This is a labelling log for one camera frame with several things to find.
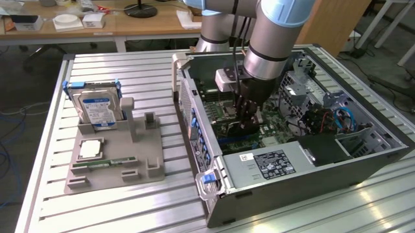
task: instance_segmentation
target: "white table leg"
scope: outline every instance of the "white table leg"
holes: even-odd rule
[[[387,2],[384,3],[384,5],[383,5],[383,7],[381,7],[381,9],[380,9],[380,11],[379,11],[373,21],[371,22],[365,32],[363,33],[363,36],[360,37],[360,39],[357,41],[356,49],[361,48],[361,46],[363,46],[363,44],[364,44],[364,42],[365,42],[371,32],[373,31],[373,29],[375,29],[375,27],[376,27],[376,25],[377,25],[383,15],[384,15],[384,13],[387,12],[391,4],[392,4],[392,0],[387,0]]]
[[[380,39],[377,40],[377,43],[375,44],[375,48],[380,48],[383,42],[385,41],[385,39],[388,38],[388,36],[391,35],[397,23],[400,22],[400,20],[403,19],[404,15],[407,14],[409,8],[412,7],[415,1],[411,1],[408,3],[408,5],[401,9],[401,11],[399,12],[399,14],[395,17],[393,22],[391,23],[388,29],[384,31]]]
[[[116,45],[116,51],[117,52],[126,52],[125,40],[126,39],[124,36],[116,36],[114,37],[114,45]]]
[[[400,61],[397,62],[399,66],[403,66],[405,64],[405,62],[408,61],[409,57],[415,54],[415,44],[413,46],[409,48],[409,50],[407,51],[407,53],[404,54],[404,56],[401,57]]]

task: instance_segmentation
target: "metal table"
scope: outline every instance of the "metal table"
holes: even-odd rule
[[[333,57],[307,45],[341,78],[415,140],[415,126]],[[415,229],[415,155],[384,167],[363,183],[262,213],[224,227],[205,228],[177,117],[170,98],[173,51],[76,55],[62,61],[45,129],[22,202],[16,232],[381,232]],[[316,70],[320,83],[336,83]],[[65,195],[64,184],[77,116],[61,92],[62,80],[118,78],[133,97],[133,114],[154,111],[161,119],[165,180]]]

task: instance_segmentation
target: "white box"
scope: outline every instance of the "white box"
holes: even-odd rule
[[[355,45],[357,44],[360,37],[361,35],[356,31],[352,31],[340,52],[351,52],[355,48]]]
[[[40,16],[10,16],[17,31],[38,31],[44,20]]]
[[[58,33],[84,29],[84,25],[78,17],[69,14],[56,16],[53,18],[53,25]]]
[[[102,28],[105,24],[104,14],[86,14],[82,24],[85,28]]]

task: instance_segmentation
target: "warning label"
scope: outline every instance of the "warning label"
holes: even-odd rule
[[[253,159],[266,180],[296,172],[283,150],[254,155]]]

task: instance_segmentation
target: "black lamp base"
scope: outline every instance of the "black lamp base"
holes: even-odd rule
[[[124,9],[126,9],[124,10],[125,14],[134,18],[149,18],[157,14],[156,7],[146,5],[146,4],[141,5],[141,9],[138,8],[136,4],[125,6]]]

